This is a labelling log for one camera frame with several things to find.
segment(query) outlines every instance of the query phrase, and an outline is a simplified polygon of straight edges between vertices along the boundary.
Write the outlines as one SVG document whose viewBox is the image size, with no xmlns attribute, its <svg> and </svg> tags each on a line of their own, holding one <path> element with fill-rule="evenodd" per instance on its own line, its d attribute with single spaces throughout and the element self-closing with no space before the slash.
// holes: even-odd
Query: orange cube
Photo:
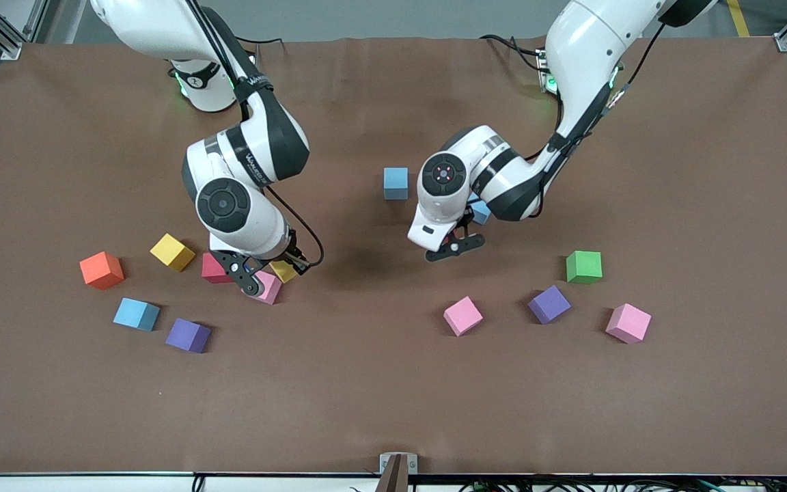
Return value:
<svg viewBox="0 0 787 492">
<path fill-rule="evenodd" d="M 120 261 L 105 251 L 81 261 L 81 273 L 85 284 L 99 290 L 116 286 L 124 279 Z"/>
</svg>

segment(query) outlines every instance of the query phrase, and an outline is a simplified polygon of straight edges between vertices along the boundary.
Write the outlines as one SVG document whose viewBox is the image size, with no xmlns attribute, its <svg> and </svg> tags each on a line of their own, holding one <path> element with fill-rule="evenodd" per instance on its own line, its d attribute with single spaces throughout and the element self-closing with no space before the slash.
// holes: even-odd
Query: blue cube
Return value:
<svg viewBox="0 0 787 492">
<path fill-rule="evenodd" d="M 543 325 L 555 320 L 559 315 L 564 314 L 571 308 L 569 301 L 563 297 L 557 286 L 549 287 L 546 292 L 536 296 L 527 306 L 534 312 L 536 318 Z"/>
<path fill-rule="evenodd" d="M 138 328 L 146 332 L 154 329 L 156 316 L 160 314 L 160 308 L 146 302 L 123 298 L 115 314 L 115 323 L 125 327 Z"/>
<path fill-rule="evenodd" d="M 488 204 L 479 200 L 478 195 L 475 193 L 469 194 L 468 202 L 472 202 L 472 200 L 478 200 L 478 202 L 471 203 L 469 206 L 472 206 L 472 220 L 478 222 L 484 226 L 484 222 L 488 221 L 488 218 L 491 217 L 491 210 L 488 208 Z"/>
<path fill-rule="evenodd" d="M 212 330 L 202 325 L 178 318 L 175 320 L 175 324 L 172 325 L 169 336 L 166 337 L 166 344 L 177 346 L 179 349 L 187 350 L 188 352 L 202 354 L 202 351 L 206 348 L 208 336 L 211 334 Z"/>
<path fill-rule="evenodd" d="M 407 167 L 385 168 L 385 200 L 409 199 L 409 169 Z"/>
</svg>

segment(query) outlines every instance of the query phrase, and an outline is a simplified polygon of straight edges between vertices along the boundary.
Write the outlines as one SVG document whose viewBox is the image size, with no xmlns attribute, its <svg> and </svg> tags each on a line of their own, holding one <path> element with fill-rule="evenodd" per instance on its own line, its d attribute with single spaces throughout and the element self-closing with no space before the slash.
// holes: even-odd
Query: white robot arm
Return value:
<svg viewBox="0 0 787 492">
<path fill-rule="evenodd" d="M 268 262 L 287 261 L 299 274 L 317 265 L 320 261 L 306 261 L 296 232 L 262 192 L 300 174 L 309 158 L 308 140 L 223 19 L 196 0 L 91 3 L 128 46 L 168 59 L 187 82 L 182 87 L 196 108 L 218 111 L 240 103 L 243 120 L 191 144 L 181 171 L 209 230 L 212 254 L 229 276 L 257 296 L 263 284 L 253 274 Z"/>
<path fill-rule="evenodd" d="M 428 250 L 429 261 L 481 247 L 481 234 L 458 239 L 453 233 L 471 221 L 467 203 L 471 191 L 500 220 L 536 216 L 566 160 L 605 114 L 610 79 L 625 50 L 656 16 L 665 25 L 678 27 L 714 3 L 572 0 L 555 19 L 546 43 L 547 64 L 563 105 L 555 134 L 531 164 L 488 126 L 458 131 L 422 166 L 409 239 Z"/>
</svg>

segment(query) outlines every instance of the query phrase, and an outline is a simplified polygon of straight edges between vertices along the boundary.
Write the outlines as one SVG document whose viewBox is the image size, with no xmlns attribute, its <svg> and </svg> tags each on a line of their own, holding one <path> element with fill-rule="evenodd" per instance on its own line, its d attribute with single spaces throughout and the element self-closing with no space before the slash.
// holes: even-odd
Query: pink cube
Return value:
<svg viewBox="0 0 787 492">
<path fill-rule="evenodd" d="M 265 302 L 269 305 L 275 304 L 275 298 L 278 297 L 278 290 L 281 290 L 280 278 L 271 273 L 266 273 L 265 271 L 254 273 L 254 277 L 257 277 L 257 280 L 263 283 L 263 293 L 251 299 L 257 299 L 259 302 Z"/>
<path fill-rule="evenodd" d="M 210 253 L 202 255 L 202 277 L 212 284 L 225 284 L 232 282 L 232 278 L 224 271 L 224 267 Z"/>
<path fill-rule="evenodd" d="M 445 320 L 449 323 L 451 329 L 454 330 L 454 334 L 461 336 L 482 320 L 482 314 L 472 304 L 472 299 L 467 296 L 446 309 Z"/>
<path fill-rule="evenodd" d="M 642 312 L 630 304 L 619 305 L 615 312 L 612 312 L 606 333 L 624 343 L 643 342 L 650 320 L 652 315 L 647 312 Z"/>
</svg>

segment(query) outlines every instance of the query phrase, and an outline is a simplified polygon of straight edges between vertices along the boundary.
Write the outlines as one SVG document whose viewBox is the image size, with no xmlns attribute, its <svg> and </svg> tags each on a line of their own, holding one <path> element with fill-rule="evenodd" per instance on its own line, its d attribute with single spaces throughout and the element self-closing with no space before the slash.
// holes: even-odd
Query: brown tabletop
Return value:
<svg viewBox="0 0 787 492">
<path fill-rule="evenodd" d="M 555 119 L 535 72 L 467 40 L 273 44 L 260 63 L 312 146 L 277 190 L 327 250 L 273 306 L 148 252 L 164 233 L 207 250 L 179 171 L 235 109 L 194 110 L 122 46 L 28 44 L 0 68 L 0 471 L 359 471 L 406 450 L 424 472 L 787 474 L 770 38 L 659 40 L 541 218 L 491 219 L 484 249 L 438 264 L 406 239 L 413 184 L 385 202 L 383 168 L 413 181 L 482 122 L 533 153 Z M 602 282 L 563 281 L 574 249 L 603 253 Z M 78 268 L 100 250 L 128 275 L 104 292 Z M 552 284 L 572 309 L 540 326 L 525 302 Z M 443 310 L 466 295 L 484 322 L 456 338 Z M 122 297 L 163 306 L 152 333 L 112 323 Z M 653 315 L 642 344 L 603 333 L 625 302 Z M 178 317 L 210 327 L 205 354 L 163 343 Z"/>
</svg>

